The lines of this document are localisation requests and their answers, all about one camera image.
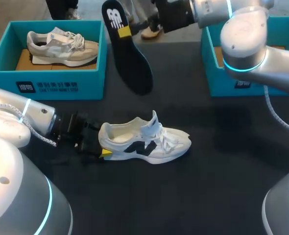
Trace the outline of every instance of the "cardboard insert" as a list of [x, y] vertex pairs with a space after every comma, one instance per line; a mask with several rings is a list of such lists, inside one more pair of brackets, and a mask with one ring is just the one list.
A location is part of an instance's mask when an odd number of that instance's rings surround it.
[[[272, 46], [272, 47], [285, 50], [285, 47], [282, 47], [282, 46]], [[223, 68], [224, 62], [223, 62], [222, 48], [221, 47], [215, 47], [214, 52], [215, 52], [215, 56], [217, 58], [218, 66]]]
[[29, 51], [23, 49], [16, 66], [17, 71], [37, 71], [37, 70], [95, 70], [96, 63], [78, 68], [71, 68], [65, 65], [34, 65], [30, 61]]

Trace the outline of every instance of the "blue shoe box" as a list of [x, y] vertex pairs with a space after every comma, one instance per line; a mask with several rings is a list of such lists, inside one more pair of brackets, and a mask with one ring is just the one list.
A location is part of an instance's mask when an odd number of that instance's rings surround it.
[[[95, 70], [15, 71], [29, 31], [48, 33], [55, 27], [99, 43]], [[101, 21], [10, 22], [0, 41], [0, 88], [34, 100], [100, 100], [107, 43]]]
[[[224, 67], [218, 65], [215, 47], [220, 46], [220, 32], [223, 26], [224, 23], [220, 23], [202, 31], [201, 53], [211, 96], [263, 95], [263, 85], [237, 81], [226, 73]], [[267, 29], [268, 46], [280, 46], [289, 50], [289, 17], [270, 16]], [[269, 93], [287, 95], [272, 87], [269, 87]]]

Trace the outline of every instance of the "shoe lace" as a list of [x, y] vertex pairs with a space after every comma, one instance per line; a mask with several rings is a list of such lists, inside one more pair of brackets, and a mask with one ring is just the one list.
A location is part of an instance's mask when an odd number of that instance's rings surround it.
[[68, 35], [67, 39], [72, 39], [69, 43], [63, 43], [62, 45], [71, 45], [71, 48], [69, 51], [71, 51], [73, 48], [79, 49], [83, 48], [85, 46], [85, 39], [81, 34], [74, 34], [72, 32], [65, 32], [66, 35]]
[[151, 139], [154, 141], [160, 141], [163, 153], [169, 153], [176, 147], [178, 140], [170, 136], [167, 133], [166, 129], [162, 126], [162, 124], [159, 123], [159, 125], [160, 125], [160, 129], [158, 133], [156, 134], [155, 137]]

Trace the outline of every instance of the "pant leg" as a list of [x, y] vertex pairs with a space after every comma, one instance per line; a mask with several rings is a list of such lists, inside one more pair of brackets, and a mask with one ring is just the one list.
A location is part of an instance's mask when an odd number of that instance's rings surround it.
[[151, 0], [132, 0], [136, 10], [136, 14], [140, 22], [145, 21], [149, 16], [158, 11]]
[[78, 5], [78, 0], [66, 0], [67, 9], [68, 8], [77, 9], [77, 5]]
[[132, 0], [118, 0], [120, 4], [123, 6], [125, 14], [130, 16], [133, 14], [133, 4]]
[[65, 0], [46, 0], [53, 20], [65, 20], [67, 7]]

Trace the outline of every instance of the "shoe tongue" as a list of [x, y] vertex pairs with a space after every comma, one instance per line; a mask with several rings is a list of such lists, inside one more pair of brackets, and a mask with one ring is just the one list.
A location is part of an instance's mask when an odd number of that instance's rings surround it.
[[154, 136], [158, 131], [160, 130], [160, 124], [158, 120], [158, 116], [156, 115], [156, 112], [153, 111], [153, 117], [151, 121], [145, 125], [140, 127], [140, 132], [146, 136]]
[[61, 30], [57, 27], [55, 27], [54, 30], [52, 30], [52, 32], [48, 33], [47, 44], [52, 39], [56, 39], [56, 40], [63, 42], [63, 43], [70, 43], [72, 41], [72, 39], [69, 39], [65, 36], [65, 32], [63, 30]]

